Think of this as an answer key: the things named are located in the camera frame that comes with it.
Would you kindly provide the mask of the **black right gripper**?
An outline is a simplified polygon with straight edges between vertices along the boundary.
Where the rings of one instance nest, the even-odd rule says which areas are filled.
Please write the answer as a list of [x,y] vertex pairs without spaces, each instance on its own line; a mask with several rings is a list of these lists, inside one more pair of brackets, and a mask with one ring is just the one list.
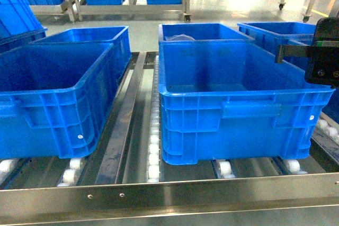
[[317,22],[311,46],[279,45],[274,62],[285,57],[309,58],[305,81],[338,88],[338,17]]

